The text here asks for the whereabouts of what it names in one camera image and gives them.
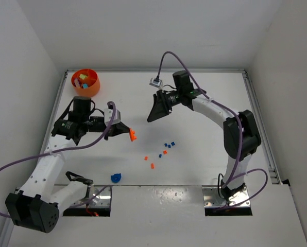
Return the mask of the metal base plate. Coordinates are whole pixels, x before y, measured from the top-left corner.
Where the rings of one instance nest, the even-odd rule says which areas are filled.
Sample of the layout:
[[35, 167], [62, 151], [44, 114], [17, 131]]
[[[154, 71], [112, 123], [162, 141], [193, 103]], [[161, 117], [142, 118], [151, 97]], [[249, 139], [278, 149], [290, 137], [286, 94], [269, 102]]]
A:
[[236, 208], [249, 208], [251, 206], [246, 186], [243, 190], [236, 192], [227, 200], [218, 195], [216, 186], [203, 186], [202, 192], [205, 208], [233, 207], [235, 204], [237, 204]]
[[95, 185], [90, 189], [89, 195], [70, 205], [69, 208], [79, 208], [89, 205], [91, 208], [108, 208], [112, 200], [112, 186]]

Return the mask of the purple rounded flower lego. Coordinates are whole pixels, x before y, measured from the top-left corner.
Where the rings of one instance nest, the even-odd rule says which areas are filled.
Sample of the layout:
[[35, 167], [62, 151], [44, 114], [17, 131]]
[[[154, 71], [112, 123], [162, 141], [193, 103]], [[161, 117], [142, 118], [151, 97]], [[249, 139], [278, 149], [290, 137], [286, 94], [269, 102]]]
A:
[[75, 83], [75, 87], [81, 88], [81, 83], [79, 82], [78, 79], [75, 79], [74, 83]]

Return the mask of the aluminium table frame rail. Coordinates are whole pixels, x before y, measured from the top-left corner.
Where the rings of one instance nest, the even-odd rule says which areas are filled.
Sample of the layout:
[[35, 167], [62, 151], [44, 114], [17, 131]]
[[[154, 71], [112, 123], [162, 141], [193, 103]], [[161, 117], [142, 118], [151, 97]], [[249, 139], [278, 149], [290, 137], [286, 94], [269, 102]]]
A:
[[264, 127], [263, 118], [261, 114], [261, 109], [259, 106], [259, 102], [254, 90], [254, 86], [250, 80], [250, 77], [246, 70], [243, 70], [242, 72], [243, 80], [245, 84], [245, 88], [249, 97], [249, 101], [252, 107], [252, 111], [255, 117], [255, 120], [257, 122], [259, 134], [262, 140], [262, 148], [265, 155], [266, 163], [268, 166], [269, 176], [272, 184], [282, 184], [282, 180], [279, 174], [278, 166], [276, 164], [276, 160], [274, 157], [274, 154], [272, 152], [268, 136]]

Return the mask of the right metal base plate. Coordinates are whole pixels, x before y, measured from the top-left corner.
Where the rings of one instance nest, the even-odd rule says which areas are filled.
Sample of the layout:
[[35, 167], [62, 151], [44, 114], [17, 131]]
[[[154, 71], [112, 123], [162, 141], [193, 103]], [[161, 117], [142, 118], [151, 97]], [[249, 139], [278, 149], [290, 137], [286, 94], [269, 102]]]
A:
[[202, 192], [205, 208], [233, 207], [235, 204], [237, 204], [236, 208], [249, 208], [251, 206], [246, 186], [243, 190], [236, 192], [227, 200], [218, 195], [216, 186], [203, 186]]

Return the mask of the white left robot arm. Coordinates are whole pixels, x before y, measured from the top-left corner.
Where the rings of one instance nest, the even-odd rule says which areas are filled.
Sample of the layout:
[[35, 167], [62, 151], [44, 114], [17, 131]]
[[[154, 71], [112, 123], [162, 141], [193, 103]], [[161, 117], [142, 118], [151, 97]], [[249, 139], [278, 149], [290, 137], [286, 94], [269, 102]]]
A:
[[46, 151], [21, 188], [5, 201], [14, 225], [49, 233], [68, 208], [88, 205], [96, 196], [93, 180], [66, 172], [69, 184], [53, 192], [55, 182], [71, 152], [87, 149], [102, 139], [132, 130], [121, 122], [115, 103], [109, 101], [103, 116], [93, 116], [90, 97], [75, 96], [55, 121]]

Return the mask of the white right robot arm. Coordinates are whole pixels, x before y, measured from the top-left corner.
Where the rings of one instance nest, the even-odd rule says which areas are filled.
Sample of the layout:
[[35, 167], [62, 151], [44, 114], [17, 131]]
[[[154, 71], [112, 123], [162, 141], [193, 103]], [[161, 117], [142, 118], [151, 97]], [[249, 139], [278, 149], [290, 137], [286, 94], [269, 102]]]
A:
[[174, 106], [181, 104], [221, 127], [228, 163], [218, 184], [218, 194], [229, 200], [245, 188], [244, 176], [249, 160], [261, 145], [259, 130], [250, 110], [237, 112], [217, 102], [192, 82], [192, 78], [184, 70], [173, 73], [174, 89], [159, 89], [153, 95], [153, 107], [147, 121], [163, 118], [172, 112]]

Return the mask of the orange divided round container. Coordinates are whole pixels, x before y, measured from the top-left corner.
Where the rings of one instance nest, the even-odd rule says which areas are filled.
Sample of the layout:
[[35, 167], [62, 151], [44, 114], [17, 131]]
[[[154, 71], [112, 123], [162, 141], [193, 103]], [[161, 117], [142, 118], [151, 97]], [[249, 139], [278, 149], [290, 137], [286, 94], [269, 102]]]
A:
[[[81, 74], [86, 75], [84, 80], [79, 78]], [[75, 87], [75, 79], [79, 80], [81, 83], [81, 88]], [[96, 71], [89, 68], [76, 71], [71, 78], [71, 83], [76, 94], [79, 96], [94, 97], [100, 90], [100, 80], [98, 74]], [[89, 87], [87, 89], [83, 89], [83, 84], [87, 84]]]

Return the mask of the blue rounded lego piece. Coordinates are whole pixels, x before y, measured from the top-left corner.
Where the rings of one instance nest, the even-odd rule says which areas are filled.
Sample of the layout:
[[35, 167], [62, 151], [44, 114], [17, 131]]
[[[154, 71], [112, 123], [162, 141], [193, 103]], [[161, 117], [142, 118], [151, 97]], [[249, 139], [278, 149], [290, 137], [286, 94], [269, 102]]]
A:
[[112, 183], [119, 183], [122, 179], [122, 174], [121, 173], [115, 173], [111, 175], [111, 182]]

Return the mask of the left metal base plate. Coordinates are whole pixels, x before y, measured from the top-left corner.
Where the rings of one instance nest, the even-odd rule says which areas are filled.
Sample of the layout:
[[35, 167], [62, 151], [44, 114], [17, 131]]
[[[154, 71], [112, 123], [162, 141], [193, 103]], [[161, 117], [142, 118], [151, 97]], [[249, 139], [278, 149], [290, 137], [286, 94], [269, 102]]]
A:
[[69, 208], [79, 208], [89, 205], [91, 208], [108, 208], [112, 200], [112, 186], [95, 185], [90, 189], [89, 195], [70, 205]]

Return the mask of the lime green lego brick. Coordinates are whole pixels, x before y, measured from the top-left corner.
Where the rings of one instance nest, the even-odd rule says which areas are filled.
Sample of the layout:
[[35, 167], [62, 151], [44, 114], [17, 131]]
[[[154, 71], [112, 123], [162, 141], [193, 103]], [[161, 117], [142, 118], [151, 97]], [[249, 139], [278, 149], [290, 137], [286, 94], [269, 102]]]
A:
[[81, 74], [81, 75], [79, 76], [79, 78], [82, 79], [82, 80], [84, 80], [84, 79], [86, 78], [86, 75]]

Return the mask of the orange round lego piece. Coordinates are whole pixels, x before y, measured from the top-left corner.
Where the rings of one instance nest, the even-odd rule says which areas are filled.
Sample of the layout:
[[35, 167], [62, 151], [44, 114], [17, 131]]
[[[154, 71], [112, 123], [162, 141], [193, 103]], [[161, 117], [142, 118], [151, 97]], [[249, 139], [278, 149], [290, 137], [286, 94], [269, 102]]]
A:
[[130, 136], [130, 140], [132, 142], [137, 140], [137, 136], [135, 134], [135, 130], [133, 130], [132, 128], [129, 128], [129, 136]]

